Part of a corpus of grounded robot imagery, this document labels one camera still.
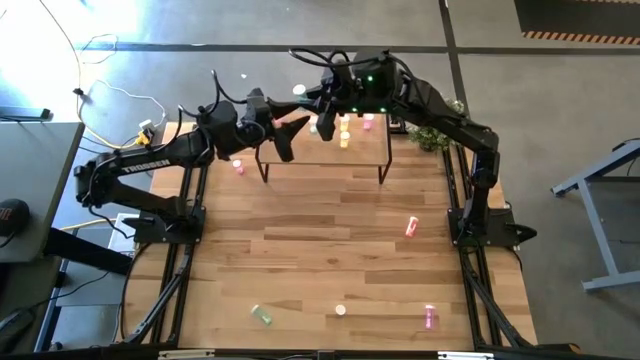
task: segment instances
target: pink cylinder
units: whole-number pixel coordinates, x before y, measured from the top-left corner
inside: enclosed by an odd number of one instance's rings
[[[425,305],[425,310],[426,310],[426,321],[424,324],[425,329],[427,330],[431,330],[434,327],[434,322],[435,322],[435,312],[436,312],[436,308],[433,305]]]
[[[233,165],[234,169],[236,169],[236,172],[238,173],[238,175],[244,174],[244,167],[242,167],[242,161],[233,160],[231,164]]]

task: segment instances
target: green leaves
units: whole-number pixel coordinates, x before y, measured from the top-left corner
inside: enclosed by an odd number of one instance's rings
[[[444,150],[451,145],[451,139],[432,127],[409,130],[409,141],[417,143],[425,151]]]

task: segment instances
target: black cable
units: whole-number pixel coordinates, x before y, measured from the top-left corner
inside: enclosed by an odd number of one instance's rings
[[[620,144],[616,145],[613,149],[611,149],[611,151],[616,151],[616,150],[620,149],[621,147],[625,146],[629,141],[633,141],[633,140],[640,140],[640,138],[629,138],[629,139],[621,142]]]
[[[96,144],[96,145],[104,146],[104,147],[106,147],[106,148],[107,148],[107,149],[109,149],[109,150],[112,150],[112,149],[111,149],[110,147],[108,147],[107,145],[105,145],[105,144],[103,144],[103,143],[99,143],[99,142],[97,142],[97,141],[95,141],[95,140],[89,139],[89,138],[88,138],[88,137],[86,137],[86,136],[83,136],[83,137],[82,137],[82,139],[83,139],[83,140],[87,140],[88,142],[94,143],[94,144]]]
[[[184,110],[184,108],[182,107],[182,105],[178,105],[178,127],[176,128],[176,132],[173,134],[173,137],[171,138],[171,140],[169,140],[168,143],[160,146],[159,148],[155,149],[153,152],[154,153],[158,153],[162,150],[164,150],[167,146],[173,144],[176,139],[178,138],[178,135],[180,135],[180,129],[182,128],[182,113],[186,112]]]
[[[62,295],[58,295],[58,296],[53,296],[53,297],[47,298],[47,299],[45,299],[45,300],[39,301],[39,302],[37,302],[37,303],[35,303],[35,304],[33,304],[33,305],[29,306],[29,307],[26,307],[26,308],[24,308],[24,309],[22,309],[22,310],[23,310],[23,311],[24,311],[24,310],[26,310],[26,311],[28,311],[28,310],[32,310],[33,308],[36,308],[36,307],[38,307],[38,306],[40,306],[40,305],[42,305],[42,304],[46,304],[46,303],[48,303],[48,302],[50,302],[50,301],[57,300],[57,299],[60,299],[60,298],[63,298],[63,297],[67,297],[67,296],[69,296],[69,295],[73,295],[73,294],[75,294],[76,292],[78,292],[78,290],[82,289],[83,287],[85,287],[85,286],[87,286],[87,285],[90,285],[90,284],[93,284],[94,282],[98,282],[98,281],[100,281],[100,280],[104,279],[107,275],[109,275],[109,273],[110,273],[109,271],[105,271],[105,273],[104,273],[104,274],[102,274],[100,277],[95,278],[95,279],[93,279],[93,280],[89,280],[89,281],[85,282],[84,284],[79,285],[79,286],[78,286],[78,287],[76,287],[75,289],[73,289],[73,290],[69,291],[69,292],[68,292],[68,293],[66,293],[66,294],[62,294]]]
[[[319,62],[319,61],[315,61],[315,60],[311,60],[309,58],[306,58],[304,56],[299,55],[298,53],[307,53],[307,54],[311,54],[317,58],[320,58],[322,60],[324,60],[324,62]],[[333,63],[331,62],[331,60],[329,60],[328,57],[320,54],[317,51],[313,51],[313,50],[309,50],[309,49],[305,49],[305,48],[291,48],[289,49],[289,55],[291,55],[294,59],[298,59],[300,61],[302,61],[303,63],[309,64],[309,65],[315,65],[315,66],[320,66],[320,67],[328,67],[328,68],[338,68],[338,67],[345,67],[345,66],[353,66],[353,65],[360,65],[360,64],[367,64],[370,62],[374,62],[374,61],[378,61],[378,57],[371,57],[371,58],[367,58],[367,59],[362,59],[362,60],[358,60],[358,61],[346,61],[346,62],[342,62],[342,63]]]
[[[629,164],[629,168],[627,169],[627,176],[629,176],[629,174],[631,173],[631,168],[633,167],[633,164],[636,163],[636,160],[638,160],[638,158],[633,159],[631,164]]]
[[[11,240],[13,240],[13,237],[15,236],[15,234],[16,234],[15,231],[12,232],[11,234],[9,234],[9,236],[7,236],[7,239],[2,244],[0,244],[0,249],[2,249],[3,247],[9,245]]]
[[[128,138],[125,142],[123,142],[123,143],[122,143],[122,145],[120,145],[120,147],[123,147],[123,146],[125,146],[125,145],[128,145],[131,141],[133,141],[133,140],[135,140],[135,139],[137,139],[137,138],[138,138],[138,135],[134,135],[134,136],[132,136],[132,137]]]
[[[211,71],[211,74],[213,75],[213,81],[216,83],[216,87],[218,89],[218,91],[220,91],[222,93],[222,95],[229,101],[231,101],[234,104],[238,104],[238,105],[244,105],[247,103],[247,100],[236,100],[232,97],[229,96],[229,94],[227,94],[226,91],[224,91],[224,89],[222,88],[222,85],[220,85],[220,81],[218,80],[218,74],[215,71]]]
[[[351,61],[351,59],[349,59],[349,55],[347,55],[347,53],[344,52],[343,50],[333,50],[331,52],[331,54],[329,54],[329,61],[333,62],[333,57],[336,56],[336,55],[342,55],[342,57],[344,58],[344,60],[346,62],[350,62]]]
[[[520,259],[520,255],[518,255],[518,253],[510,246],[505,246],[505,248],[510,252],[512,252],[513,255],[516,257],[516,259],[518,260],[518,264],[520,264],[520,272],[522,272],[522,259]]]
[[[136,265],[136,261],[138,261],[142,253],[144,253],[144,251],[149,247],[149,245],[151,244],[146,243],[140,247],[140,250],[138,250],[138,252],[135,254],[135,256],[133,257],[133,260],[131,260],[131,265],[129,266],[129,270],[127,270],[127,275],[125,275],[124,277],[124,285],[122,286],[122,295],[120,296],[120,305],[118,305],[120,337],[122,338],[122,340],[124,340],[125,338],[124,336],[124,309],[125,309],[124,301],[127,295],[127,284],[129,283],[129,279],[131,278],[131,273],[133,272],[133,267]]]
[[[113,230],[115,230],[115,231],[119,232],[120,234],[122,234],[122,236],[124,236],[125,239],[131,239],[132,237],[135,236],[135,234],[127,236],[127,234],[124,231],[122,231],[122,229],[120,229],[120,228],[116,227],[115,225],[113,225],[113,222],[111,221],[111,219],[109,219],[108,217],[106,217],[104,215],[101,215],[101,214],[98,214],[95,211],[93,211],[93,205],[89,206],[89,213],[91,215],[93,215],[93,216],[97,216],[97,217],[99,217],[101,219],[104,219],[107,222],[107,224],[109,224],[109,226],[111,226],[111,228]]]
[[[78,146],[78,149],[81,149],[81,150],[84,150],[84,151],[88,151],[90,153],[94,153],[94,154],[98,154],[98,155],[102,154],[101,152],[98,152],[98,151],[95,151],[95,150],[91,150],[91,149],[87,149],[86,147],[83,147],[83,146]]]

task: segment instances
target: yellow cup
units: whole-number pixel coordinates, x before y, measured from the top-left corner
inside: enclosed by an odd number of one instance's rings
[[[346,131],[340,133],[340,147],[346,149],[349,146],[349,139],[351,138],[351,134]]]
[[[345,115],[340,118],[340,131],[345,132],[349,130],[349,115]]]

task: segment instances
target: cable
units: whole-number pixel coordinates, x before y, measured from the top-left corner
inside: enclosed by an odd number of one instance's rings
[[[636,163],[636,160],[638,160],[638,158],[633,159],[631,164],[629,164],[629,168],[627,169],[627,176],[629,176],[629,174],[631,173],[631,168],[633,167],[633,164]]]
[[[124,141],[124,142],[122,143],[122,146],[125,146],[125,144],[126,144],[126,143],[128,143],[129,141],[133,141],[133,140],[137,139],[137,138],[138,138],[138,136],[139,136],[139,135],[135,135],[135,136],[132,136],[132,137],[128,138],[126,141]]]
[[[76,96],[76,116],[78,117],[78,120],[81,123],[84,124],[86,130],[91,135],[93,135],[96,139],[98,139],[99,141],[101,141],[106,146],[108,146],[108,147],[110,147],[112,149],[122,150],[122,149],[127,149],[127,148],[135,146],[135,144],[130,144],[130,145],[127,145],[127,146],[118,146],[116,144],[110,143],[105,138],[103,138],[102,136],[98,135],[98,133],[96,133],[93,129],[91,129],[91,127],[82,119],[82,105],[84,104],[84,101],[81,104],[80,103],[80,98],[85,96],[85,95],[84,95],[84,91],[82,91],[82,66],[80,65],[80,58],[78,57],[78,53],[76,52],[75,47],[73,46],[73,43],[71,42],[71,39],[67,35],[66,31],[64,31],[64,29],[62,28],[62,25],[60,25],[60,23],[58,22],[56,17],[53,15],[51,10],[49,10],[49,8],[47,7],[47,5],[45,5],[43,0],[38,0],[38,1],[40,2],[40,5],[42,5],[42,7],[47,11],[47,13],[49,14],[49,17],[51,17],[51,20],[53,20],[53,22],[56,23],[56,25],[58,26],[58,29],[60,29],[60,32],[62,32],[62,35],[64,35],[65,39],[69,43],[69,47],[71,48],[71,51],[73,52],[73,56],[76,58],[76,65],[78,67],[78,87],[76,89],[74,89],[73,92],[77,95]]]
[[[173,137],[171,138],[171,140],[169,140],[169,142],[167,142],[166,144],[160,146],[159,148],[155,149],[153,152],[154,153],[159,153],[160,151],[164,150],[167,146],[173,144],[176,139],[178,138],[178,135],[180,135],[180,129],[182,128],[182,113],[185,112],[184,108],[182,107],[182,105],[178,105],[178,127],[176,128],[176,132],[173,134]]]
[[[138,261],[142,253],[144,253],[144,251],[149,247],[149,245],[151,244],[146,243],[140,247],[140,250],[138,250],[138,252],[135,254],[135,256],[133,257],[133,260],[131,260],[131,265],[129,266],[129,270],[127,270],[127,275],[125,275],[124,277],[124,285],[122,286],[122,295],[120,297],[120,305],[118,305],[118,318],[116,320],[116,322],[119,323],[119,326],[116,326],[116,328],[120,328],[120,337],[123,340],[125,338],[124,336],[124,310],[125,310],[124,303],[125,302],[124,301],[127,294],[127,284],[129,283],[129,279],[131,278],[131,273],[133,272],[133,267],[135,266],[136,261]],[[115,332],[113,335],[114,336],[113,336],[112,342],[114,342],[116,339]]]
[[[83,136],[83,137],[82,137],[82,139],[87,140],[88,142],[94,143],[94,144],[96,144],[96,145],[104,146],[104,147],[106,147],[106,148],[108,148],[108,149],[111,149],[109,146],[107,146],[107,145],[105,145],[105,144],[103,144],[103,143],[99,143],[99,142],[97,142],[97,141],[95,141],[95,140],[92,140],[92,139],[90,139],[90,138],[88,138],[88,137],[86,137],[86,136]]]
[[[324,60],[324,62],[321,63],[321,62],[306,58],[304,56],[298,55],[299,52],[311,54],[311,55],[313,55],[313,56],[315,56],[317,58],[320,58],[320,59]],[[305,49],[305,48],[291,48],[291,49],[289,49],[289,55],[291,55],[295,59],[298,59],[298,60],[302,61],[303,63],[309,64],[309,65],[320,66],[320,67],[328,67],[328,68],[338,68],[338,67],[345,67],[345,66],[367,64],[367,63],[379,60],[379,57],[376,56],[376,57],[371,57],[371,58],[357,60],[357,61],[346,61],[346,62],[343,62],[343,63],[334,63],[334,62],[331,62],[331,60],[328,57],[320,54],[319,52],[313,51],[313,50],[310,50],[310,49]]]
[[[15,236],[15,234],[16,234],[15,232],[12,232],[11,234],[9,234],[9,236],[7,236],[7,239],[4,242],[2,242],[2,244],[0,244],[0,249],[9,245],[11,240],[13,240],[13,237]]]
[[[513,255],[515,255],[516,259],[518,260],[518,264],[520,264],[520,272],[522,272],[522,259],[520,259],[520,255],[518,255],[518,253],[510,246],[505,246],[505,248],[512,252]]]
[[[94,154],[97,154],[97,155],[102,154],[101,152],[98,152],[98,151],[95,151],[95,150],[91,150],[91,149],[87,149],[86,147],[82,147],[82,146],[78,146],[78,149],[82,149],[84,151],[88,151],[90,153],[94,153]]]
[[[346,62],[351,61],[351,59],[349,59],[349,55],[347,55],[347,53],[344,52],[343,50],[333,50],[331,54],[329,54],[329,61],[333,62],[333,57],[336,55],[342,55],[342,57]]]
[[[97,216],[99,218],[102,218],[105,222],[107,222],[107,224],[109,224],[109,226],[111,226],[111,228],[117,232],[119,232],[120,234],[122,234],[122,236],[124,236],[125,239],[131,239],[132,237],[134,237],[135,235],[129,235],[127,236],[127,234],[122,231],[122,229],[116,227],[115,225],[113,225],[113,222],[111,221],[111,219],[109,219],[108,217],[98,214],[95,211],[93,211],[93,205],[89,206],[89,213],[93,216]]]
[[[69,225],[69,226],[61,227],[58,230],[69,231],[69,230],[80,229],[80,228],[91,226],[91,225],[102,224],[103,222],[107,222],[107,220],[105,220],[105,219],[91,220],[91,221],[83,222],[81,224]]]
[[[216,74],[215,71],[211,70],[211,74],[213,75],[213,81],[215,81],[216,83],[216,87],[218,89],[218,91],[220,91],[222,93],[222,95],[229,101],[231,101],[234,104],[238,104],[238,105],[244,105],[247,103],[247,100],[236,100],[232,97],[230,97],[226,91],[224,91],[224,89],[222,88],[222,85],[220,85],[220,81],[218,80],[218,74]]]
[[[82,50],[80,50],[80,56],[82,56],[82,54],[84,53],[84,51],[87,49],[87,47],[89,47],[89,45],[91,45],[92,42],[95,41],[96,38],[100,38],[100,37],[105,37],[105,36],[113,36],[114,40],[113,40],[113,46],[111,47],[111,49],[109,49],[109,51],[111,51],[111,53],[109,55],[107,55],[106,57],[104,57],[103,59],[101,59],[100,61],[95,61],[95,62],[86,62],[83,61],[83,64],[88,64],[88,65],[95,65],[95,64],[101,64],[103,62],[105,62],[108,58],[112,57],[113,55],[115,55],[118,52],[118,35],[115,34],[102,34],[102,35],[96,35],[91,37],[91,39],[89,39],[89,42],[87,42],[83,47]]]
[[[73,289],[73,290],[69,291],[69,292],[68,292],[68,293],[66,293],[66,294],[62,294],[62,295],[58,295],[58,296],[53,296],[53,297],[47,298],[47,299],[45,299],[45,300],[39,301],[39,302],[37,302],[37,303],[35,303],[35,304],[33,304],[33,305],[29,306],[29,307],[26,307],[26,308],[24,308],[23,310],[29,311],[29,310],[32,310],[33,308],[36,308],[36,307],[38,307],[38,306],[40,306],[40,305],[42,305],[42,304],[46,304],[46,303],[48,303],[48,302],[50,302],[50,301],[57,300],[57,299],[60,299],[60,298],[63,298],[63,297],[66,297],[66,296],[69,296],[69,295],[75,294],[76,292],[78,292],[78,290],[82,289],[83,287],[85,287],[85,286],[87,286],[87,285],[90,285],[90,284],[93,284],[94,282],[98,282],[98,281],[100,281],[100,280],[104,279],[105,277],[107,277],[107,275],[109,275],[109,273],[110,273],[109,271],[105,271],[105,273],[104,273],[104,274],[102,274],[102,276],[100,276],[100,277],[98,277],[98,278],[95,278],[95,279],[93,279],[93,280],[87,281],[87,282],[85,282],[84,284],[79,285],[78,287],[76,287],[75,289]]]
[[[156,128],[160,127],[165,122],[165,120],[167,119],[167,111],[165,110],[164,106],[162,106],[160,104],[160,102],[158,102],[158,100],[156,100],[156,98],[154,98],[153,96],[131,94],[127,90],[119,88],[119,87],[115,87],[115,86],[109,84],[108,82],[106,82],[105,80],[96,79],[96,81],[99,82],[99,83],[102,83],[104,86],[108,87],[111,90],[116,90],[116,91],[119,91],[121,93],[124,93],[125,95],[127,95],[128,97],[130,97],[132,99],[141,99],[141,100],[151,100],[151,101],[153,101],[156,105],[158,105],[160,110],[162,110],[162,119],[157,124],[153,124],[154,127],[156,127]]]

